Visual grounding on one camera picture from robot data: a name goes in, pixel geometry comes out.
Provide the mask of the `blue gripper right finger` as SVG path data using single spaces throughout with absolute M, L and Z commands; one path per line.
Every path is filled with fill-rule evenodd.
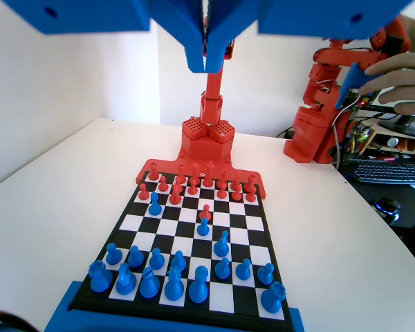
M 218 73 L 225 50 L 257 19 L 258 1 L 208 1 L 206 28 L 206 72 Z

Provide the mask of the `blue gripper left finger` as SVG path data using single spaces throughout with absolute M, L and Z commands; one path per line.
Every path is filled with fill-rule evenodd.
M 151 18 L 183 46 L 189 70 L 204 73 L 202 1 L 151 1 Z

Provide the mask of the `person's hand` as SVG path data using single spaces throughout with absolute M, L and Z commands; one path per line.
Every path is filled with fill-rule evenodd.
M 360 87 L 360 95 L 384 89 L 378 97 L 379 103 L 393 102 L 397 114 L 415 116 L 415 53 L 384 59 L 367 68 L 365 74 L 375 78 Z

